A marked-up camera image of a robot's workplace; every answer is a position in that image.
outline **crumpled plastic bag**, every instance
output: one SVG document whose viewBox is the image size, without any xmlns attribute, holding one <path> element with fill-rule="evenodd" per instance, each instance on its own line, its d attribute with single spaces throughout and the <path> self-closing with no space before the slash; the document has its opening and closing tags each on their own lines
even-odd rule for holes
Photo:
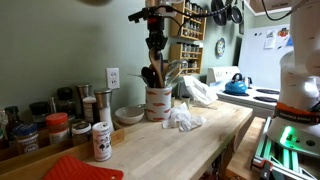
<svg viewBox="0 0 320 180">
<path fill-rule="evenodd" d="M 193 76 L 183 76 L 188 92 L 193 96 L 194 103 L 208 106 L 218 99 L 216 91 L 200 82 Z"/>
<path fill-rule="evenodd" d="M 180 131 L 188 132 L 207 122 L 202 116 L 192 115 L 186 103 L 171 108 L 170 119 L 162 121 L 162 127 L 165 129 L 179 127 Z"/>
</svg>

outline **blue kettle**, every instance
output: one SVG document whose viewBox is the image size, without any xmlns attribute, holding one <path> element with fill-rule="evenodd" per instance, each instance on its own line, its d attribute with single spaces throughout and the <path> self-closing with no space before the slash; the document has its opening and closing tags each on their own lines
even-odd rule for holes
<svg viewBox="0 0 320 180">
<path fill-rule="evenodd" d="M 232 95 L 245 94 L 248 86 L 243 82 L 242 75 L 236 73 L 232 80 L 225 85 L 225 93 Z"/>
</svg>

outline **green light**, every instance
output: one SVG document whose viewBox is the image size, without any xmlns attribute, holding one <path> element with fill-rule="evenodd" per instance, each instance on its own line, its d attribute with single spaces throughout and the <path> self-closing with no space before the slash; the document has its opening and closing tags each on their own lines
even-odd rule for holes
<svg viewBox="0 0 320 180">
<path fill-rule="evenodd" d="M 287 126 L 287 127 L 284 129 L 284 131 L 283 131 L 283 133 L 282 133 L 282 136 L 281 136 L 281 138 L 280 138 L 280 143 L 281 143 L 281 144 L 284 145 L 284 144 L 286 143 L 287 137 L 288 137 L 289 133 L 291 132 L 291 129 L 292 129 L 291 126 Z"/>
</svg>

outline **red lid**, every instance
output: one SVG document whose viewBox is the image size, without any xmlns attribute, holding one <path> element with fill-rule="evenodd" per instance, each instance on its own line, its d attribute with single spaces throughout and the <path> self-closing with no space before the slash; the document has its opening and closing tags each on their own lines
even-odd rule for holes
<svg viewBox="0 0 320 180">
<path fill-rule="evenodd" d="M 67 113 L 54 113 L 46 117 L 47 126 L 61 124 L 68 121 Z"/>
</svg>

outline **wall outlet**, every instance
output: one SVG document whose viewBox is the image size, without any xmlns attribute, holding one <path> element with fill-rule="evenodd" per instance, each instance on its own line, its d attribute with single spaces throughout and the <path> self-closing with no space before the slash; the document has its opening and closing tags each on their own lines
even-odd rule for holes
<svg viewBox="0 0 320 180">
<path fill-rule="evenodd" d="M 109 89 L 120 88 L 119 68 L 106 68 L 106 77 Z"/>
</svg>

